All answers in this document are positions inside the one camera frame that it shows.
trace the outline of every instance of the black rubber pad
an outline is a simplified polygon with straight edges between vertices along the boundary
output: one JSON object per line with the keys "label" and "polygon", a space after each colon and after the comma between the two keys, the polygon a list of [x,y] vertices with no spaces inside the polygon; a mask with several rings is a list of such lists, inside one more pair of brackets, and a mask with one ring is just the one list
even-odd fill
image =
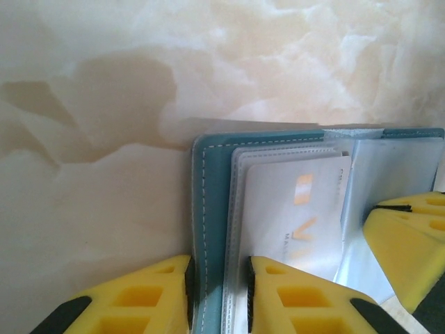
{"label": "black rubber pad", "polygon": [[252,265],[252,258],[248,258],[248,329],[252,332],[253,325],[253,297],[255,295],[255,271]]}
{"label": "black rubber pad", "polygon": [[91,297],[82,296],[61,304],[35,327],[31,334],[63,334],[90,305],[91,301]]}
{"label": "black rubber pad", "polygon": [[403,212],[412,212],[411,205],[376,205],[374,209],[388,209]]}
{"label": "black rubber pad", "polygon": [[186,274],[187,320],[188,328],[192,329],[193,311],[195,309],[195,260],[191,257]]}
{"label": "black rubber pad", "polygon": [[378,334],[409,334],[379,305],[369,303],[360,298],[353,298],[350,300],[350,303]]}
{"label": "black rubber pad", "polygon": [[431,334],[445,333],[445,273],[412,315]]}

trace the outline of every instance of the white stitching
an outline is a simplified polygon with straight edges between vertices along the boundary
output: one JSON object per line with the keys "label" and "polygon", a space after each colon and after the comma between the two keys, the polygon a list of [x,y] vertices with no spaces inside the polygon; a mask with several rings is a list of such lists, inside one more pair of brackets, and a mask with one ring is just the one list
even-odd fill
{"label": "white stitching", "polygon": [[247,143],[233,143],[233,144],[220,144],[220,145],[210,145],[202,150],[202,236],[204,243],[204,307],[202,309],[202,322],[201,322],[201,334],[204,333],[204,323],[207,311],[207,292],[209,288],[209,268],[207,266],[207,238],[206,238],[206,224],[205,224],[205,216],[206,216],[206,193],[205,193],[205,163],[206,163],[206,149],[208,148],[222,148],[229,146],[238,146],[238,145],[256,145],[256,144],[271,144],[271,143],[290,143],[297,141],[312,141],[316,139],[323,139],[323,136],[312,137],[312,138],[296,138],[296,139],[285,139],[281,141],[255,141],[255,142],[247,142]]}

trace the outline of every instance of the marble surface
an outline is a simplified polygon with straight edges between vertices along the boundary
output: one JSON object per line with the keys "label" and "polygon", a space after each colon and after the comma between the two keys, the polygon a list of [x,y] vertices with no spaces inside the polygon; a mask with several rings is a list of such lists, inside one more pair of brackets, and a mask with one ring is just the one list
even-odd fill
{"label": "marble surface", "polygon": [[441,0],[2,4],[4,333],[190,252],[198,134],[252,126],[236,120],[445,126]]}

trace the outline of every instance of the beige marble background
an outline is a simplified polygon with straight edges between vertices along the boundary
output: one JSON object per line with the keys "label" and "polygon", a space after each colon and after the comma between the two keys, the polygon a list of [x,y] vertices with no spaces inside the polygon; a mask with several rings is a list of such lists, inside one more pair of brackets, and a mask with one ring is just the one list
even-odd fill
{"label": "beige marble background", "polygon": [[444,36],[441,0],[2,1],[2,333],[190,252],[202,132],[445,126]]}

